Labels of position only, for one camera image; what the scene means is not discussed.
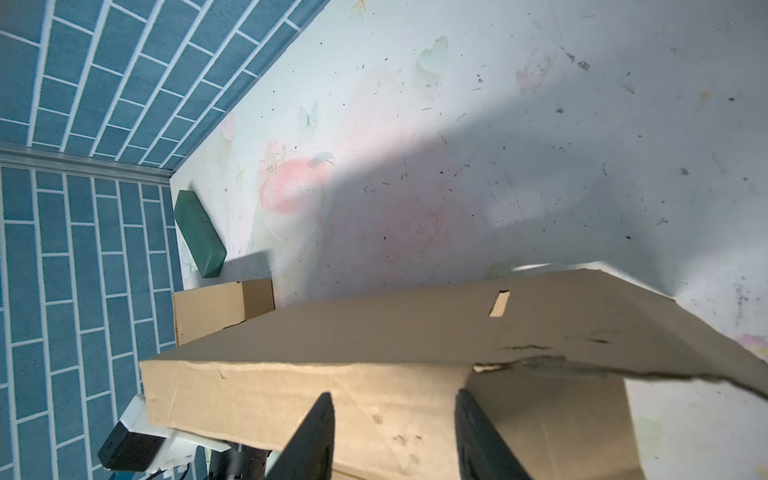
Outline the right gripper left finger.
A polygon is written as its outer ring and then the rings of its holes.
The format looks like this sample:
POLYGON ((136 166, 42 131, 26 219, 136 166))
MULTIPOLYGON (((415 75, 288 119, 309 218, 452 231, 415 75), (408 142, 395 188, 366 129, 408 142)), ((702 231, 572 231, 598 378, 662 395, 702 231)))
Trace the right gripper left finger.
POLYGON ((330 479, 334 446, 335 410, 331 393, 324 392, 280 453, 266 479, 330 479))

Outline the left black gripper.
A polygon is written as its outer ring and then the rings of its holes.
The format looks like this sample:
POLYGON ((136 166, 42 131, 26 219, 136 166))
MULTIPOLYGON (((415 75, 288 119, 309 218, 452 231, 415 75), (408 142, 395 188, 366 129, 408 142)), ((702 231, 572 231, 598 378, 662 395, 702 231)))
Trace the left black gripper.
POLYGON ((213 451, 207 472, 209 480, 264 480, 268 450, 232 444, 223 452, 213 451))

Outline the cardboard box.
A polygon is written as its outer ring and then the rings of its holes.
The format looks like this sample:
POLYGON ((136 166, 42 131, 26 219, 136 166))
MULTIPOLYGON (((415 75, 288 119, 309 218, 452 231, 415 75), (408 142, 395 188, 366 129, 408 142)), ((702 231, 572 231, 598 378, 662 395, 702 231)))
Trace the cardboard box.
POLYGON ((322 393, 334 467, 455 479, 469 390, 536 479, 640 479, 627 379, 767 393, 767 366, 674 300, 599 270, 283 307, 141 365, 161 425, 284 450, 322 393))
POLYGON ((176 343, 184 345, 275 309, 270 279, 229 282, 172 295, 176 343))

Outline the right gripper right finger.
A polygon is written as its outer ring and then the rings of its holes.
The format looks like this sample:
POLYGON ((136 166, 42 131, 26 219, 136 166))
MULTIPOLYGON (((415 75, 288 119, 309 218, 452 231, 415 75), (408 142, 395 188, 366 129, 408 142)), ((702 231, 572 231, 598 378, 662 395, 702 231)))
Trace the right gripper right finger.
POLYGON ((462 480, 531 480, 467 389, 460 389, 456 395, 454 422, 462 480))

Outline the green rectangular sponge block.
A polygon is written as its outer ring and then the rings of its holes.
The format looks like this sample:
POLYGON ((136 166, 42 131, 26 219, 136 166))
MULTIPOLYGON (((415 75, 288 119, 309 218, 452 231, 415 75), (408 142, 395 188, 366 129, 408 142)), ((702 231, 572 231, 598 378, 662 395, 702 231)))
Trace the green rectangular sponge block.
POLYGON ((173 214, 200 276, 218 277, 227 250, 197 194, 179 190, 173 214))

